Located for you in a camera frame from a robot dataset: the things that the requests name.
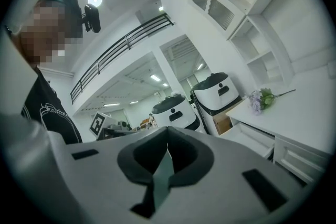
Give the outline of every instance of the human neck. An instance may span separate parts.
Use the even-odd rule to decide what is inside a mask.
[[[28,57],[25,54],[25,51],[23,50],[20,33],[17,34],[11,34],[10,39],[12,40],[14,46],[18,50],[18,52],[21,54],[21,56],[25,59],[25,61],[30,65],[31,68],[35,69],[37,66],[37,63],[30,62],[28,60]]]

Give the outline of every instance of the black metal railing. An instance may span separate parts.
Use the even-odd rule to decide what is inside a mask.
[[[84,75],[77,82],[71,91],[72,103],[76,100],[90,81],[98,76],[100,72],[123,52],[132,49],[132,47],[145,37],[161,30],[164,27],[174,25],[168,18],[167,13],[161,14],[148,22],[138,26],[127,35],[120,38],[110,48],[108,48],[99,58],[88,68]]]

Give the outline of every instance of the drawer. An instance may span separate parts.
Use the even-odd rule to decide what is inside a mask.
[[[274,137],[239,122],[219,138],[239,143],[268,158],[274,150]]]
[[[328,158],[276,137],[274,162],[310,183],[324,173]]]

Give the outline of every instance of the cardboard box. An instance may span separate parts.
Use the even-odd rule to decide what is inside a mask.
[[[230,118],[226,115],[228,111],[233,109],[234,107],[238,106],[243,100],[239,101],[238,103],[234,104],[233,106],[230,106],[228,109],[222,111],[221,113],[213,116],[213,120],[217,129],[217,132],[219,135],[225,133],[226,131],[230,130]]]

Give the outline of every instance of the round ceiling light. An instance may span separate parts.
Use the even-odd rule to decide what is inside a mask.
[[[101,3],[102,3],[103,0],[89,0],[89,4],[92,4],[96,7],[98,7]]]

